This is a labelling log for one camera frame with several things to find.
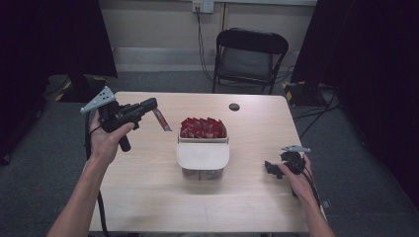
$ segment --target light wood table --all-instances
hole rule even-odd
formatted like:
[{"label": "light wood table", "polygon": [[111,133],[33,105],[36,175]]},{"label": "light wood table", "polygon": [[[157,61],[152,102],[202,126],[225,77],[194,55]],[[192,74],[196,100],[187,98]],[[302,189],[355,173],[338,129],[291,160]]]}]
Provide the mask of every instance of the light wood table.
[{"label": "light wood table", "polygon": [[[153,113],[128,135],[101,187],[108,229],[127,232],[306,232],[300,203],[287,178],[267,173],[281,148],[300,145],[286,100],[279,96],[117,93],[121,105],[157,99],[173,131]],[[240,106],[233,112],[231,103]],[[186,118],[221,119],[229,134],[230,160],[217,181],[185,179],[177,134]],[[102,230],[96,207],[90,226]]]}]

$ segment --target forearm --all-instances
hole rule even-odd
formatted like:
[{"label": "forearm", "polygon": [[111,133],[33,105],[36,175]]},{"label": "forearm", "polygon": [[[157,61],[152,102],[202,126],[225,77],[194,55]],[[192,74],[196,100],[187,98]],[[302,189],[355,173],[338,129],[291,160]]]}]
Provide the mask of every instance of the forearm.
[{"label": "forearm", "polygon": [[47,236],[87,236],[106,167],[90,159]]},{"label": "forearm", "polygon": [[313,196],[307,196],[300,199],[307,218],[308,230],[311,237],[334,237],[332,229],[327,223],[321,212],[317,201]]}]

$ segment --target chair backrest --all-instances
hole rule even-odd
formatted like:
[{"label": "chair backrest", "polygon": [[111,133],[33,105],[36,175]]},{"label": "chair backrest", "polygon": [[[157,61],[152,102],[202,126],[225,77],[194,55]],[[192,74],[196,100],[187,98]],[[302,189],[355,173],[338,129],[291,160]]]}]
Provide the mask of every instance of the chair backrest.
[{"label": "chair backrest", "polygon": [[289,49],[287,40],[278,34],[242,28],[231,28],[219,33],[216,38],[218,52],[221,46],[282,56]]}]

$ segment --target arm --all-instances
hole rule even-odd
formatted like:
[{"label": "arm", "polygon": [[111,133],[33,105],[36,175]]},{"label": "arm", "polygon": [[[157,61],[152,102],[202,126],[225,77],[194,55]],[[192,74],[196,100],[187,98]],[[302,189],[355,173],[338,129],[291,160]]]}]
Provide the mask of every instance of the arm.
[{"label": "arm", "polygon": [[[96,113],[90,130],[100,125],[98,118],[99,115]],[[105,173],[117,155],[118,142],[132,128],[133,123],[127,123],[112,133],[106,133],[101,128],[92,133],[92,154],[86,162],[70,200],[50,228],[48,237],[88,235],[96,198]]]},{"label": "arm", "polygon": [[[305,167],[311,172],[311,163],[308,157],[303,154],[302,157],[305,160]],[[281,171],[289,178],[290,183],[293,187],[293,191],[301,201],[304,209],[305,217],[307,218],[308,230],[312,237],[333,237],[335,234],[327,223],[326,219],[321,212],[317,201],[314,197],[314,193],[304,175],[295,175],[290,169],[280,164]]]}]

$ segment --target red food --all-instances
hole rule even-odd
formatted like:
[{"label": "red food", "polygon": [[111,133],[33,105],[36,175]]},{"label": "red food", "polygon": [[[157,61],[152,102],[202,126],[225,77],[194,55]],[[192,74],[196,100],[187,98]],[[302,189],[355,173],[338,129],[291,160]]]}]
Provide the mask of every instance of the red food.
[{"label": "red food", "polygon": [[181,124],[183,138],[225,138],[226,129],[222,121],[213,118],[186,118]]}]

